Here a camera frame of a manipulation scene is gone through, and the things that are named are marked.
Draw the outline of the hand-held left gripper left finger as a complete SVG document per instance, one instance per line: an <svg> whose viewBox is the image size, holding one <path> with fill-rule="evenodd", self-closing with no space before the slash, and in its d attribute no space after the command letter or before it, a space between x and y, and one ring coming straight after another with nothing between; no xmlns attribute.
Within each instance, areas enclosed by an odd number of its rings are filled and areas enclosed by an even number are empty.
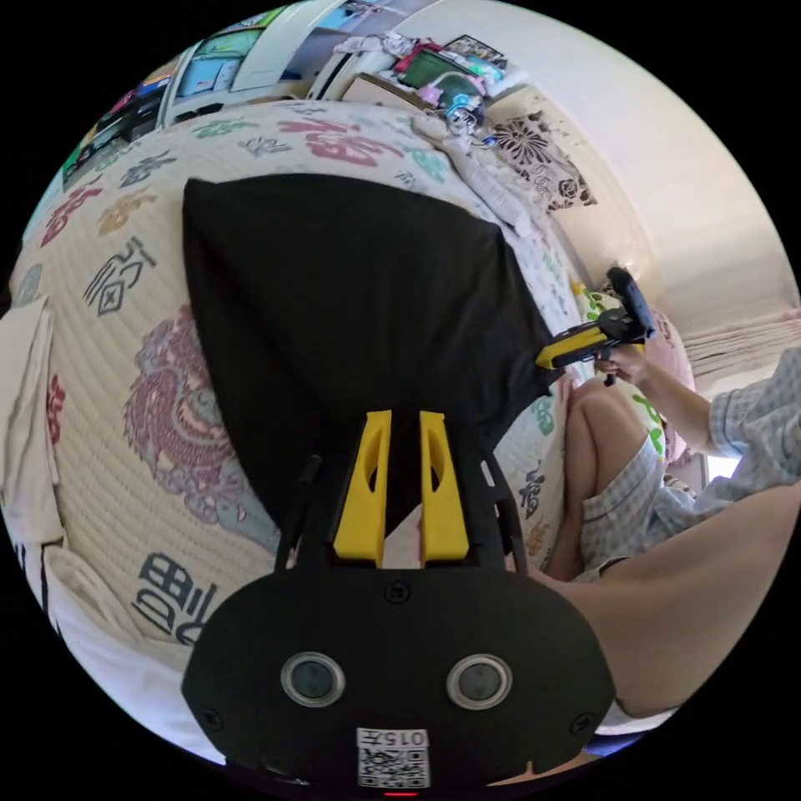
<svg viewBox="0 0 801 801"><path fill-rule="evenodd" d="M366 415L333 540L339 559L382 565L391 417L390 411Z"/></svg>

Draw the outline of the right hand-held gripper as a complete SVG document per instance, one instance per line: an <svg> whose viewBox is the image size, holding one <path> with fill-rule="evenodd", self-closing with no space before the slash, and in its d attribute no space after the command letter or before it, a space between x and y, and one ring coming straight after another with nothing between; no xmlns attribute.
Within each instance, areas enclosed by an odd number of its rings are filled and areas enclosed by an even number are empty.
<svg viewBox="0 0 801 801"><path fill-rule="evenodd" d="M576 363L607 360L619 345L644 345L655 334L650 314L642 318L617 307L556 336L542 349L536 364L544 370L562 370Z"/></svg>

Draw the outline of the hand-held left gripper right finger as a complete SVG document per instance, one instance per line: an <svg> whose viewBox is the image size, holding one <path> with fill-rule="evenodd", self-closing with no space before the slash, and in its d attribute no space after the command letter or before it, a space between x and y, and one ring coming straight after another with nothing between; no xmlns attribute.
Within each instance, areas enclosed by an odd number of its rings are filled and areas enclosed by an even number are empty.
<svg viewBox="0 0 801 801"><path fill-rule="evenodd" d="M422 411L419 422L421 564L458 562L468 553L468 536L445 416Z"/></svg>

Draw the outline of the person's right hand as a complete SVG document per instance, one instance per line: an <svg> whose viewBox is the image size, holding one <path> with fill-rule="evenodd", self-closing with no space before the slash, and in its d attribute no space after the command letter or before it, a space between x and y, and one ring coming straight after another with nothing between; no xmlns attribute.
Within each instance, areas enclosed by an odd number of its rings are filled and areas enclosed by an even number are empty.
<svg viewBox="0 0 801 801"><path fill-rule="evenodd" d="M619 345L610 351L603 369L629 384L639 385L647 377L649 365L643 345Z"/></svg>

